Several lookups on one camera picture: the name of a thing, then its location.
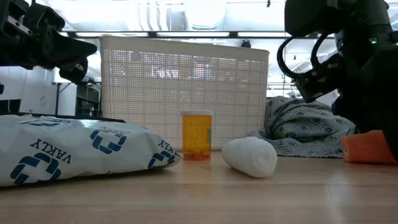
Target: table surface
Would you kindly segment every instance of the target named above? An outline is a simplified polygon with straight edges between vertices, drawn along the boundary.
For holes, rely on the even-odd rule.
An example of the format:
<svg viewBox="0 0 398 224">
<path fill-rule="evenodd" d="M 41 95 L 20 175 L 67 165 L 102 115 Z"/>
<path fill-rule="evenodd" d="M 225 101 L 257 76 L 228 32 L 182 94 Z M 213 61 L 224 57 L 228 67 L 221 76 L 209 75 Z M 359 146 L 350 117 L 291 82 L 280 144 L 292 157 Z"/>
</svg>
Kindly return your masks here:
<svg viewBox="0 0 398 224">
<path fill-rule="evenodd" d="M 280 157 L 268 179 L 209 162 L 0 189 L 0 223 L 398 223 L 398 166 Z"/>
</svg>

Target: blue logo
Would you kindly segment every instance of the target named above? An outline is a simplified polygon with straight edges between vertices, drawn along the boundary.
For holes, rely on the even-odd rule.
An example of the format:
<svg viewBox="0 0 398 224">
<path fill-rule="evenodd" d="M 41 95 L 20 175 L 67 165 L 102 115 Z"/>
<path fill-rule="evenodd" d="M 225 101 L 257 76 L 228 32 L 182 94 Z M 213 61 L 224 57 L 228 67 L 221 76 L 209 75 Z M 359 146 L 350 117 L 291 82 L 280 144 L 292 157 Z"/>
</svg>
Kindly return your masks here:
<svg viewBox="0 0 398 224">
<path fill-rule="evenodd" d="M 101 145 L 102 140 L 104 138 L 102 138 L 99 135 L 100 132 L 113 133 L 117 138 L 119 138 L 118 143 L 110 142 L 107 146 Z M 121 133 L 114 133 L 114 132 L 108 131 L 108 130 L 96 130 L 96 131 L 93 131 L 93 133 L 91 134 L 90 138 L 91 138 L 91 140 L 93 140 L 93 147 L 95 149 L 98 149 L 98 150 L 100 150 L 101 152 L 103 152 L 105 154 L 111 154 L 112 152 L 120 151 L 120 149 L 122 148 L 122 145 L 126 141 L 127 137 L 124 136 Z"/>
<path fill-rule="evenodd" d="M 29 178 L 28 175 L 22 172 L 25 166 L 37 167 L 40 161 L 44 161 L 49 164 L 49 166 L 45 171 L 52 175 L 50 180 L 57 180 L 61 176 L 61 171 L 60 169 L 58 169 L 58 161 L 40 152 L 37 153 L 34 157 L 25 156 L 19 161 L 18 165 L 14 168 L 14 170 L 10 174 L 10 177 L 14 180 L 14 184 L 17 185 L 24 184 L 25 181 Z"/>
<path fill-rule="evenodd" d="M 169 158 L 167 164 L 165 165 L 168 166 L 174 162 L 175 156 L 173 156 L 171 153 L 167 151 L 162 151 L 161 153 L 155 153 L 148 163 L 148 169 L 153 169 L 156 167 L 165 167 L 165 166 L 155 166 L 156 161 L 163 162 L 164 158 Z"/>
</svg>

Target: white plastic basket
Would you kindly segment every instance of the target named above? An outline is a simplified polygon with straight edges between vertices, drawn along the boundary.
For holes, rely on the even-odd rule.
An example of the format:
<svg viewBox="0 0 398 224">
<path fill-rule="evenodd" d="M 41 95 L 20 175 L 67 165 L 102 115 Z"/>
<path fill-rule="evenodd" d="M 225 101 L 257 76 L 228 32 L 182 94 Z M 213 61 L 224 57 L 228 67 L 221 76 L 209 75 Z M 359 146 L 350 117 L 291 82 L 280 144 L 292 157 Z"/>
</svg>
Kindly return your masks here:
<svg viewBox="0 0 398 224">
<path fill-rule="evenodd" d="M 183 110 L 212 110 L 213 149 L 264 126 L 269 52 L 104 36 L 106 118 L 141 124 L 181 148 Z"/>
</svg>

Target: black robotic arm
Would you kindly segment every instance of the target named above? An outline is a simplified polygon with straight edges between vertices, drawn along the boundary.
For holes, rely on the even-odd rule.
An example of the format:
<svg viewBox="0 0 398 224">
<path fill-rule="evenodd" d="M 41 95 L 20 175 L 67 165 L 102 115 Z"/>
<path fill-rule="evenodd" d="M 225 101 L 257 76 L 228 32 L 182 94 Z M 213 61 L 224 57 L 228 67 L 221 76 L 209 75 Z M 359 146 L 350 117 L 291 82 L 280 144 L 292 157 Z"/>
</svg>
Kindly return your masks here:
<svg viewBox="0 0 398 224">
<path fill-rule="evenodd" d="M 285 29 L 292 37 L 279 48 L 279 67 L 307 102 L 338 89 L 334 114 L 352 120 L 361 133 L 398 128 L 392 103 L 398 38 L 387 10 L 384 0 L 287 0 L 285 5 Z M 283 48 L 312 32 L 321 34 L 312 50 L 313 69 L 294 73 L 283 61 Z M 329 34 L 335 34 L 338 53 L 319 63 L 317 50 Z"/>
<path fill-rule="evenodd" d="M 93 44 L 60 34 L 65 21 L 51 8 L 23 0 L 0 1 L 0 66 L 32 70 L 58 67 L 60 76 L 80 82 L 87 73 Z"/>
</svg>

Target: printed plastic bag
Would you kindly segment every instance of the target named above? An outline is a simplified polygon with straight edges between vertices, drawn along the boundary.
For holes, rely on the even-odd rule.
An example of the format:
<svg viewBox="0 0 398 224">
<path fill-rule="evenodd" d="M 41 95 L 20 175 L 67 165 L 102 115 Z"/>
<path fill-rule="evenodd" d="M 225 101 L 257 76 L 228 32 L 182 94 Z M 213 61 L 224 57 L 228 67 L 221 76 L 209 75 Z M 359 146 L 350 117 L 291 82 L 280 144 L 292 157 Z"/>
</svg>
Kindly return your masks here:
<svg viewBox="0 0 398 224">
<path fill-rule="evenodd" d="M 173 166 L 182 159 L 135 124 L 0 116 L 0 186 Z"/>
</svg>

